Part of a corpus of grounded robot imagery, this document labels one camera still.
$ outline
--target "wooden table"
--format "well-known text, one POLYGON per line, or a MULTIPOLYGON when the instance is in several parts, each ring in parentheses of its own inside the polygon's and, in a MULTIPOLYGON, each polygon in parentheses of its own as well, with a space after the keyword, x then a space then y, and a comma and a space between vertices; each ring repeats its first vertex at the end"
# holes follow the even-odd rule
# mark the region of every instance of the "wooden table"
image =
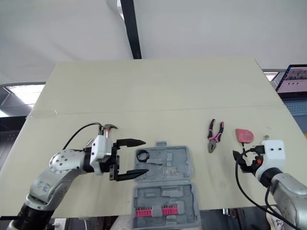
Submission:
MULTIPOLYGON (((235 181, 232 150, 242 149, 236 128, 251 130, 253 145, 264 135, 284 140, 285 172, 307 184, 307 140, 252 58, 61 62, 1 170, 0 215, 16 215, 50 157, 78 128, 94 121, 118 126, 113 141, 136 138, 147 142, 144 147, 156 141, 188 146, 200 209, 251 206, 235 181), (209 154, 207 135, 213 118, 224 121, 225 129, 209 154)), ((69 148, 80 149, 95 136, 96 127, 89 127, 69 148)), ((134 167, 136 148, 119 151, 121 172, 134 167)), ((264 187, 251 174, 239 176, 245 191, 264 204, 264 187)), ((130 214, 136 183, 111 182, 108 177, 79 176, 54 217, 130 214)))

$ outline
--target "pliers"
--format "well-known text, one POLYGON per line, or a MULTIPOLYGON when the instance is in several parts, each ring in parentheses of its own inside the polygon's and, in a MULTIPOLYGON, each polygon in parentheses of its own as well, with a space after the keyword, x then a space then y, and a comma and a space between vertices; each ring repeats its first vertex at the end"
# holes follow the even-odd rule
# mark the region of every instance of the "pliers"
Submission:
POLYGON ((209 153, 212 153, 215 150, 216 143, 221 141, 221 135, 222 135, 223 130, 224 130, 224 122, 222 121, 220 123, 219 133, 216 136, 214 136, 214 134, 213 134, 214 123, 215 123, 215 119, 212 119, 210 126, 209 126, 209 134, 208 134, 208 140, 209 140, 208 151, 209 151, 209 153))

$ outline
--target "black rubber band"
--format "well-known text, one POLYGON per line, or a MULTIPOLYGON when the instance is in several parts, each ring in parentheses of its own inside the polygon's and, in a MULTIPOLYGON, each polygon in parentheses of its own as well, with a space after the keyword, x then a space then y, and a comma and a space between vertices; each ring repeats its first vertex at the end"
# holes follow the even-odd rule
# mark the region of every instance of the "black rubber band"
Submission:
POLYGON ((138 153, 136 154, 136 159, 138 159, 139 162, 146 162, 149 159, 149 152, 147 152, 146 150, 142 149, 140 151, 138 151, 138 153), (146 153, 146 159, 142 160, 140 159, 140 156, 146 153))

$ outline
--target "pink pliers handle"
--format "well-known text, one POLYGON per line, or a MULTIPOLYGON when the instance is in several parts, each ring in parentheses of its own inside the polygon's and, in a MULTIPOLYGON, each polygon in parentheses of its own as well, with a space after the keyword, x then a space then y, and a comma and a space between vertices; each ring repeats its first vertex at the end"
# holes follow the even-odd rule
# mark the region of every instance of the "pink pliers handle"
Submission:
POLYGON ((215 123, 215 119, 212 119, 211 123, 210 123, 210 126, 209 126, 209 134, 208 134, 208 139, 209 140, 215 140, 216 142, 220 142, 221 141, 221 135, 224 131, 224 122, 222 121, 220 123, 220 130, 219 130, 219 133, 214 136, 213 134, 213 125, 215 123))

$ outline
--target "gray plastic tool box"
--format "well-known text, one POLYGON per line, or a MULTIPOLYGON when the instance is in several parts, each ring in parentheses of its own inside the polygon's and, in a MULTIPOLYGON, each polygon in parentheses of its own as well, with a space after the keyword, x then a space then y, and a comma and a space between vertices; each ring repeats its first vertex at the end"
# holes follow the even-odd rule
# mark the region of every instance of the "gray plastic tool box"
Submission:
POLYGON ((148 151, 150 157, 147 162, 135 158, 135 169, 149 171, 136 178, 139 184, 133 189, 133 229, 176 230, 199 226, 196 191, 189 181, 193 174, 189 149, 157 142, 155 148, 138 149, 136 154, 140 150, 148 151), (176 215, 166 214, 169 209, 165 207, 177 207, 176 215), (140 210, 149 210, 151 216, 136 217, 136 211, 140 210))

